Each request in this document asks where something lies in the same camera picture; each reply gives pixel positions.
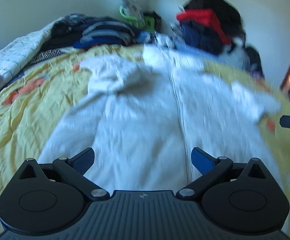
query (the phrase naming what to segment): pile of clothes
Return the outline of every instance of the pile of clothes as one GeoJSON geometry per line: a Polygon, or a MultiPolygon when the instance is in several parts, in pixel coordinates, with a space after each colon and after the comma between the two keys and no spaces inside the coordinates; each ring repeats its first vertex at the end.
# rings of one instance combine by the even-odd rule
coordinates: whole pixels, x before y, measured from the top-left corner
{"type": "Polygon", "coordinates": [[[177,49],[186,52],[194,47],[210,53],[205,55],[209,59],[264,78],[259,53],[245,45],[241,16],[226,1],[190,0],[176,18],[179,24],[171,23],[171,28],[177,49]]]}
{"type": "Polygon", "coordinates": [[[234,37],[245,43],[241,16],[224,0],[191,0],[184,9],[176,18],[186,44],[219,55],[234,37]]]}
{"type": "Polygon", "coordinates": [[[134,44],[140,29],[111,17],[89,17],[70,14],[57,22],[51,30],[51,39],[41,51],[73,46],[89,49],[102,44],[134,44]]]}

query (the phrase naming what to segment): black bag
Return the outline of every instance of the black bag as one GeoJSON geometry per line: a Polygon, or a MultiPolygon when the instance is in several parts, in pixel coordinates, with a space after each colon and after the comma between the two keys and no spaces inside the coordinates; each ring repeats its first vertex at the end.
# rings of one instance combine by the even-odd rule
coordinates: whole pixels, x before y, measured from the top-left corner
{"type": "Polygon", "coordinates": [[[189,9],[211,9],[215,12],[221,28],[230,37],[239,37],[245,44],[246,34],[242,28],[242,20],[239,12],[224,0],[191,0],[184,6],[189,9]]]}
{"type": "Polygon", "coordinates": [[[261,64],[261,57],[258,51],[251,46],[245,48],[245,51],[250,57],[251,71],[254,73],[257,73],[259,77],[264,78],[264,73],[263,73],[262,64],[261,64]]]}

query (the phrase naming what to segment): blue cloth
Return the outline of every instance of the blue cloth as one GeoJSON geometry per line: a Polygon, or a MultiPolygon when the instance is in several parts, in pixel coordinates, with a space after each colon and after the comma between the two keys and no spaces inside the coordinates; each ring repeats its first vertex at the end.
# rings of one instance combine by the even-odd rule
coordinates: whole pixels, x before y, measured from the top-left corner
{"type": "Polygon", "coordinates": [[[92,38],[90,41],[87,42],[80,42],[80,41],[76,41],[73,45],[74,48],[77,49],[83,49],[83,48],[88,48],[88,47],[92,47],[95,45],[101,45],[101,44],[120,44],[120,45],[124,45],[125,42],[117,37],[96,37],[96,38],[92,38]]]}
{"type": "Polygon", "coordinates": [[[83,36],[80,39],[81,43],[85,43],[88,41],[91,41],[95,37],[116,37],[120,38],[125,42],[125,45],[128,46],[131,42],[131,37],[127,33],[122,33],[122,32],[117,32],[117,31],[112,31],[112,30],[98,30],[98,31],[92,31],[88,33],[88,35],[83,36]]]}
{"type": "Polygon", "coordinates": [[[206,27],[204,32],[200,32],[185,23],[181,24],[181,28],[183,30],[184,41],[187,45],[202,49],[214,55],[222,53],[223,44],[216,32],[214,35],[212,34],[213,30],[207,32],[206,29],[209,28],[206,27]]]}
{"type": "Polygon", "coordinates": [[[149,43],[151,41],[150,33],[146,31],[140,32],[135,40],[138,44],[149,43]]]}

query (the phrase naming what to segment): round joint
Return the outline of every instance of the round joint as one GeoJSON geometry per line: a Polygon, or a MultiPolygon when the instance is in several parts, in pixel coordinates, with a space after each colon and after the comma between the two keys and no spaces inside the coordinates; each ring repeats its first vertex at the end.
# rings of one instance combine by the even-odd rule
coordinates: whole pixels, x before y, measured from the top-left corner
{"type": "Polygon", "coordinates": [[[195,191],[191,188],[183,188],[178,192],[182,197],[191,197],[195,194],[195,191]]]}
{"type": "Polygon", "coordinates": [[[94,189],[92,192],[91,192],[91,195],[93,197],[105,197],[107,194],[107,191],[102,189],[102,188],[98,188],[98,189],[94,189]]]}

